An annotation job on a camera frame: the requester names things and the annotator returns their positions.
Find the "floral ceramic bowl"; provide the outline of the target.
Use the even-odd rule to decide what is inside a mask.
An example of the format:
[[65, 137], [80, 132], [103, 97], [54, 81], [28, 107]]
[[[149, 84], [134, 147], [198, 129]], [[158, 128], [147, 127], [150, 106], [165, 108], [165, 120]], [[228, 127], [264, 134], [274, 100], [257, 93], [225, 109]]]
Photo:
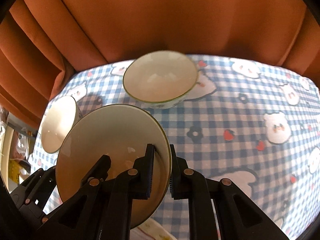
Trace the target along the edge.
[[67, 134], [56, 163], [57, 190], [66, 202], [80, 189], [81, 180], [102, 155], [111, 158], [108, 179], [133, 167], [147, 144], [155, 147], [151, 196], [134, 200], [131, 227], [145, 222], [162, 202], [171, 175], [171, 150], [165, 131], [147, 111], [114, 104], [84, 116]]
[[41, 144], [47, 153], [56, 153], [67, 134], [82, 118], [80, 108], [72, 96], [64, 96], [54, 102], [41, 126]]
[[198, 76], [196, 64], [187, 55], [160, 50], [133, 61], [123, 75], [123, 87], [145, 108], [168, 109], [185, 100]]

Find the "orange curtain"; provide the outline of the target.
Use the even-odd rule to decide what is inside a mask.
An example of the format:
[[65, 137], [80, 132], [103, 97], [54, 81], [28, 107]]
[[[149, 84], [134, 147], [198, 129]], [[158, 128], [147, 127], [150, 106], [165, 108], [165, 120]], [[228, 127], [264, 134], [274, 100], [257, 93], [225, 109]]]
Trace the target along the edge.
[[251, 59], [319, 83], [319, 17], [303, 0], [10, 0], [1, 105], [39, 127], [73, 74], [156, 50]]

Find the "large yellow floral plate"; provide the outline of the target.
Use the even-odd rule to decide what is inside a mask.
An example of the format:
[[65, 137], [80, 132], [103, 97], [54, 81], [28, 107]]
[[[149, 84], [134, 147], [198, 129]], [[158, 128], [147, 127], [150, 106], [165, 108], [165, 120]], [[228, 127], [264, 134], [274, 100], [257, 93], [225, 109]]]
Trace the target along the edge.
[[177, 238], [167, 232], [161, 224], [149, 218], [144, 223], [130, 230], [130, 240], [135, 239], [176, 240]]

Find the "blue checkered bear tablecloth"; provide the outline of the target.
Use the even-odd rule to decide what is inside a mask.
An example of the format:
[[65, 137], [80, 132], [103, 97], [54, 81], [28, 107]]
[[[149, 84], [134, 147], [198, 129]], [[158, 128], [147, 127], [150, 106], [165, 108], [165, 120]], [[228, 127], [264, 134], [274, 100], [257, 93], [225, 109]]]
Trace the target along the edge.
[[[319, 215], [317, 86], [259, 62], [190, 58], [199, 72], [194, 90], [178, 106], [147, 111], [189, 167], [214, 180], [230, 178], [289, 239], [306, 239]], [[75, 74], [52, 102], [72, 95], [83, 115], [112, 103], [142, 108], [123, 88], [132, 62]], [[187, 200], [167, 193], [152, 218], [177, 239], [189, 239]]]

